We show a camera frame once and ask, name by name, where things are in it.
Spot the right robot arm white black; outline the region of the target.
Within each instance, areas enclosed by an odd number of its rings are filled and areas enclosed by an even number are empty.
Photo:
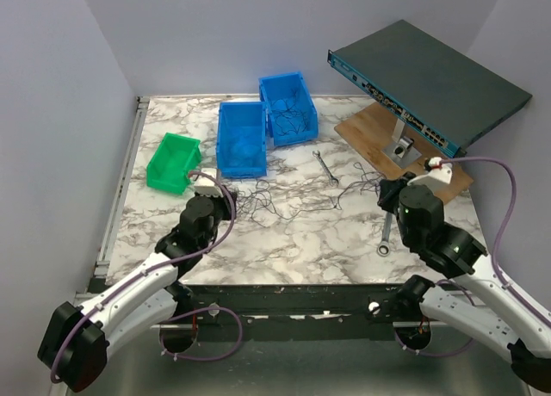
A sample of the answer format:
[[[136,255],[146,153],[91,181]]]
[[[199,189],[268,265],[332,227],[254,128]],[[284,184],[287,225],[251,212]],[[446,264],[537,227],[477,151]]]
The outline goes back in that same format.
[[[395,216],[402,243],[446,280],[485,304],[456,300],[434,282],[411,277],[397,297],[398,314],[436,319],[507,361],[530,387],[550,391],[550,311],[500,272],[486,248],[470,233],[447,223],[443,201],[434,195],[433,173],[405,173],[380,182],[378,205]]]

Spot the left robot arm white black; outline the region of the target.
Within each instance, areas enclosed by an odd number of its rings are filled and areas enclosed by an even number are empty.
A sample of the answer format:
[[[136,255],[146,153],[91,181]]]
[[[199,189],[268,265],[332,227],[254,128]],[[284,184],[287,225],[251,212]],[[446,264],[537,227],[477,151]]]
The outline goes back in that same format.
[[[188,200],[180,220],[149,257],[116,284],[75,306],[59,305],[48,322],[38,359],[54,384],[81,392],[105,369],[126,342],[158,322],[183,322],[191,303],[179,278],[226,239],[218,233],[237,217],[236,192],[201,189]]]

